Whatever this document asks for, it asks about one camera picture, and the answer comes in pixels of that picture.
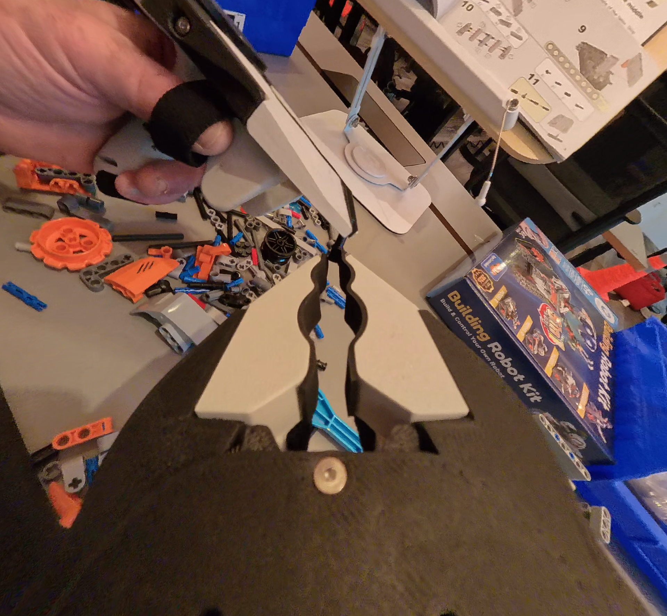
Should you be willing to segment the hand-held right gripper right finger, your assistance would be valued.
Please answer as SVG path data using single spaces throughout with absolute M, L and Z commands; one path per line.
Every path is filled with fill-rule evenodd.
M 420 308 L 349 254 L 340 254 L 347 352 L 346 404 L 363 451 L 396 427 L 463 419 L 470 408 Z

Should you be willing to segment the orange wedge piece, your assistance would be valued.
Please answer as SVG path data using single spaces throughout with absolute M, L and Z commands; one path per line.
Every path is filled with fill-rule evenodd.
M 178 267 L 178 260 L 149 256 L 113 271 L 104 278 L 104 284 L 137 303 L 149 287 Z

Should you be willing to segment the person's left hand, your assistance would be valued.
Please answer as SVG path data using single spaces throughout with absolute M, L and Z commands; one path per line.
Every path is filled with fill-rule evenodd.
M 175 49 L 138 13 L 99 0 L 1 0 L 1 151 L 92 173 L 132 114 L 181 84 Z

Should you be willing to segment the orange gear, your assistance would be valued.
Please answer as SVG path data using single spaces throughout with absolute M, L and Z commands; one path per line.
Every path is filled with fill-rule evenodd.
M 65 217 L 44 223 L 29 237 L 32 255 L 55 270 L 80 271 L 112 253 L 112 236 L 92 220 Z

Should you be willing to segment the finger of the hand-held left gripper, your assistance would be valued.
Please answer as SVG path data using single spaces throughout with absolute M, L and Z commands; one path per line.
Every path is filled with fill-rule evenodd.
M 248 132 L 342 237 L 356 234 L 352 194 L 275 89 L 250 115 Z

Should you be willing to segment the orange cone piece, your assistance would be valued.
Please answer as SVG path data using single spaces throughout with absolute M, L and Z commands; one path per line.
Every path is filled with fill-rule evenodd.
M 47 495 L 59 524 L 63 528 L 71 528 L 81 511 L 81 499 L 66 492 L 62 484 L 55 481 L 48 485 Z

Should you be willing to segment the grey curved panel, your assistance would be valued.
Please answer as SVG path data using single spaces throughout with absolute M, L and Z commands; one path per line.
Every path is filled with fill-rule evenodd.
M 151 297 L 137 304 L 130 315 L 150 320 L 164 342 L 180 355 L 202 343 L 219 327 L 218 322 L 185 293 Z

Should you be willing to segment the grey frame piece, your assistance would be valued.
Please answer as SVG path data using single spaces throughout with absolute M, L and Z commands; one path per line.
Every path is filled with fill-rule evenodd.
M 94 451 L 61 453 L 38 470 L 43 487 L 58 483 L 70 495 L 83 495 L 99 469 L 99 455 Z

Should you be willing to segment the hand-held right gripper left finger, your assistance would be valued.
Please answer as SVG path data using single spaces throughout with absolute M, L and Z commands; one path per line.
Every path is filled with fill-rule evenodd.
M 314 257 L 250 304 L 196 404 L 199 418 L 266 427 L 281 450 L 307 450 L 319 389 L 311 334 L 328 265 Z

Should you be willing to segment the pile of building kit parts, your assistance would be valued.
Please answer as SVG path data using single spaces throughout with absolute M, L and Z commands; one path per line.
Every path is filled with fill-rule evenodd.
M 29 227 L 21 227 L 13 245 L 34 261 L 39 272 L 69 273 L 89 294 L 112 295 L 133 308 L 151 297 L 185 293 L 221 325 L 232 314 L 245 310 L 289 274 L 314 256 L 329 254 L 330 223 L 305 197 L 298 198 L 265 215 L 251 216 L 238 207 L 231 211 L 214 209 L 196 190 L 181 201 L 194 204 L 205 223 L 213 229 L 208 238 L 189 240 L 182 233 L 183 211 L 157 210 L 152 222 L 120 223 L 110 220 L 112 205 L 105 203 L 91 174 L 78 174 L 45 163 L 20 159 L 1 168 L 2 217 L 22 217 Z M 97 265 L 80 271 L 46 267 L 30 252 L 29 237 L 44 223 L 65 217 L 92 220 L 109 231 L 113 250 Z M 260 247 L 273 228 L 290 232 L 296 242 L 294 256 L 284 265 L 263 261 Z M 179 267 L 149 287 L 143 298 L 133 303 L 104 284 L 104 278 L 123 266 L 146 257 L 175 259 Z

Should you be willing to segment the blue plastic bin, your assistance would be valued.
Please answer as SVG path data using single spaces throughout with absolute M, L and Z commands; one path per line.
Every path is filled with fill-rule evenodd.
M 317 0 L 215 0 L 258 53 L 289 57 Z
M 612 517 L 612 536 L 666 601 L 666 325 L 616 334 L 615 463 L 589 467 L 578 492 Z

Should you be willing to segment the red crate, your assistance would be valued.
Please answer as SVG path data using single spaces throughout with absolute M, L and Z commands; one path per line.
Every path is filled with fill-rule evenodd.
M 666 270 L 641 272 L 638 278 L 628 280 L 613 290 L 634 311 L 664 308 L 666 302 Z

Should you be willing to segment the robot kit box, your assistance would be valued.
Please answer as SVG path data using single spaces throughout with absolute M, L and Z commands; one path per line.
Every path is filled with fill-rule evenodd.
M 618 318 L 531 219 L 480 247 L 426 300 L 586 466 L 614 463 Z

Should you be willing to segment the cyan frame piece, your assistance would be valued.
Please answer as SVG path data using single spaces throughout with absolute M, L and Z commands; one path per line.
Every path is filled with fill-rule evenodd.
M 312 425 L 323 431 L 342 450 L 352 453 L 363 452 L 357 431 L 338 417 L 321 389 L 318 390 L 318 402 L 313 412 Z

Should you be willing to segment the orange holed beam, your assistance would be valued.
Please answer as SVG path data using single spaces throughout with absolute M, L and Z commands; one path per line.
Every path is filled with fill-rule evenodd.
M 51 446 L 55 451 L 64 451 L 97 440 L 114 432 L 112 417 L 105 417 L 81 427 L 72 428 L 56 435 Z

